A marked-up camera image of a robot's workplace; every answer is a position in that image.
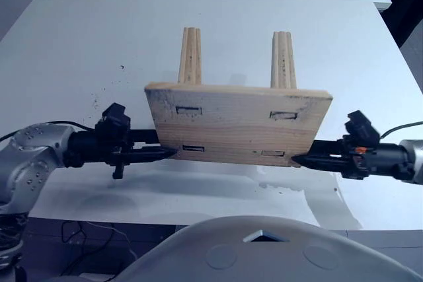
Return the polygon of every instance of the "gray floor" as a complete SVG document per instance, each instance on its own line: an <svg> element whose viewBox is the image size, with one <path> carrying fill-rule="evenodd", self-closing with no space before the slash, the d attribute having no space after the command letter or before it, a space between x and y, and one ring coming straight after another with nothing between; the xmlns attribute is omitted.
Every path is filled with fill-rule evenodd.
<svg viewBox="0 0 423 282"><path fill-rule="evenodd" d="M0 0L0 39L4 37L16 19L32 0ZM423 91L423 24L420 23L411 37L401 48L401 52L408 63L413 75ZM164 227L155 225L118 225L128 232L133 240L133 248L142 255L153 248L162 239L168 237L175 230L174 226ZM423 274L423 232L422 231L377 231L377 232L339 232L371 248L376 249L396 259L414 271ZM101 245L107 230L91 229L87 241L87 249L92 250ZM23 265L29 272L29 281L39 281L43 278L60 274L81 251L82 236L77 235L69 243L63 244L60 238L60 228L57 221L32 221L26 234L25 257ZM126 266L131 262L126 250L126 243L122 237L116 236L112 244L96 257L85 260L75 270L115 273L120 262Z"/></svg>
<svg viewBox="0 0 423 282"><path fill-rule="evenodd" d="M24 238L24 258L22 266L28 273L29 282L38 282L59 275L76 257L81 254L83 236L77 234L69 242L61 240L59 220L31 219ZM103 245L110 236L110 230L92 227L82 223L88 237L85 251L91 252ZM184 226L170 225L130 225L115 224L116 228L127 234L131 247L140 257L161 241ZM63 238L77 232L77 224L69 223L63 227ZM423 231L355 231L336 230L336 233L364 244L385 254L403 265L423 275ZM102 252L86 257L72 274L105 273L114 275L133 262L128 252L128 244L121 235L114 235L112 242Z"/></svg>

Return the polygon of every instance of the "mortise hole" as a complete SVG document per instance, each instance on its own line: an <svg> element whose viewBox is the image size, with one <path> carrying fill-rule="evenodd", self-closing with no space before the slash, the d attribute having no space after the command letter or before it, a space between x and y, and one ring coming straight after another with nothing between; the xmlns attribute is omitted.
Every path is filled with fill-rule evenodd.
<svg viewBox="0 0 423 282"><path fill-rule="evenodd" d="M265 230L258 230L245 237L243 242L289 242L289 240Z"/></svg>
<svg viewBox="0 0 423 282"><path fill-rule="evenodd" d="M195 145L182 145L182 150L185 151L194 151L194 152L204 152L204 147L198 147Z"/></svg>
<svg viewBox="0 0 423 282"><path fill-rule="evenodd" d="M201 107L182 107L175 106L176 113L178 115L202 115L203 111Z"/></svg>
<svg viewBox="0 0 423 282"><path fill-rule="evenodd" d="M297 117L297 112L270 112L269 116L273 120L295 120Z"/></svg>
<svg viewBox="0 0 423 282"><path fill-rule="evenodd" d="M262 157L283 157L285 155L285 151L262 150L261 155L262 155Z"/></svg>

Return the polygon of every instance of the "wood grain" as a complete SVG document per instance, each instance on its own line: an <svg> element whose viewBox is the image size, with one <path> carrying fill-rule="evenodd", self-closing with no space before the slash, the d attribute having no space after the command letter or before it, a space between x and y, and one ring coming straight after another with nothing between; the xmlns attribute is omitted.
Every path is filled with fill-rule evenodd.
<svg viewBox="0 0 423 282"><path fill-rule="evenodd" d="M297 88L291 33L275 32L272 43L272 88Z"/></svg>
<svg viewBox="0 0 423 282"><path fill-rule="evenodd" d="M201 84L200 29L184 28L178 82L192 85Z"/></svg>
<svg viewBox="0 0 423 282"><path fill-rule="evenodd" d="M151 83L160 143L174 159L296 166L332 101L325 91Z"/></svg>

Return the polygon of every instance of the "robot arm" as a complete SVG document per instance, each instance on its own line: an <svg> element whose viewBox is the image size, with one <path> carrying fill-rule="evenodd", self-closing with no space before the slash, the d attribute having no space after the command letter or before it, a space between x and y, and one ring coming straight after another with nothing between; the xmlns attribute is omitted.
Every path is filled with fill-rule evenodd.
<svg viewBox="0 0 423 282"><path fill-rule="evenodd" d="M360 111L348 117L345 126L349 135L337 141L315 140L307 154L292 159L314 170L339 172L343 178L363 180L374 174L423 184L423 140L380 143L381 136Z"/></svg>
<svg viewBox="0 0 423 282"><path fill-rule="evenodd" d="M122 178L125 165L168 158L176 151L164 147L133 149L135 142L159 143L154 130L131 130L125 108L113 104L95 129L41 123L16 132L0 151L0 270L20 259L28 214L56 168L81 167L86 162L115 166Z"/></svg>

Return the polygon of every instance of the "wooden dowel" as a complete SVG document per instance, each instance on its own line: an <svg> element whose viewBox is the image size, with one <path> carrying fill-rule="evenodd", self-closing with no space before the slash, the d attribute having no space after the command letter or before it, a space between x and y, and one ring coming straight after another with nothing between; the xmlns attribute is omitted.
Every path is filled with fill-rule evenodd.
<svg viewBox="0 0 423 282"><path fill-rule="evenodd" d="M184 28L178 82L191 85L201 84L200 29Z"/></svg>
<svg viewBox="0 0 423 282"><path fill-rule="evenodd" d="M292 39L289 32L273 33L272 88L297 88L293 64Z"/></svg>

